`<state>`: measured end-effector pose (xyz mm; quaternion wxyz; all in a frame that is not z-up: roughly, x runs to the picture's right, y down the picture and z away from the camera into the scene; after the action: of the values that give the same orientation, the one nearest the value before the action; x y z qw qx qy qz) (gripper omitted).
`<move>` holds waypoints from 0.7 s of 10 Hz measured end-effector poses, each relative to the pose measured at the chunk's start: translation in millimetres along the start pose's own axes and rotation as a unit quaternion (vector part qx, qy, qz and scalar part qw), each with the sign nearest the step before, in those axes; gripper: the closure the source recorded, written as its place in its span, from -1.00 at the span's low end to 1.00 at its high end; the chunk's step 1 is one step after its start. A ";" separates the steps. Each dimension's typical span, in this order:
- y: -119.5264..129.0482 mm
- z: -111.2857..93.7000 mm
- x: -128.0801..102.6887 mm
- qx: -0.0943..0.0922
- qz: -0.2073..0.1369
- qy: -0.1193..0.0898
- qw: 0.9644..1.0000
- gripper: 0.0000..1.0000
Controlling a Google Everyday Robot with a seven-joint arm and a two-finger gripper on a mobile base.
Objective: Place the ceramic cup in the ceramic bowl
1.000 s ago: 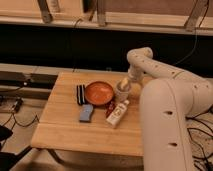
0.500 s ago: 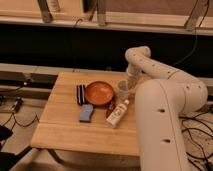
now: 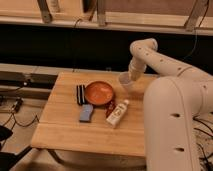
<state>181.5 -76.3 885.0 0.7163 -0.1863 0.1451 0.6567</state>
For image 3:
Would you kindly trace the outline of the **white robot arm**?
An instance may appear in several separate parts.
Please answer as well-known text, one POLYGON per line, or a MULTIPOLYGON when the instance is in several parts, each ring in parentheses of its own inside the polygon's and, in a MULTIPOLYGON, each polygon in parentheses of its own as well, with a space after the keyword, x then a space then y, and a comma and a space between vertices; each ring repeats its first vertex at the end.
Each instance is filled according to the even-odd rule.
POLYGON ((201 171, 193 117, 213 112, 213 75, 157 49, 153 38, 130 45, 130 79, 159 74, 143 97, 147 171, 201 171))

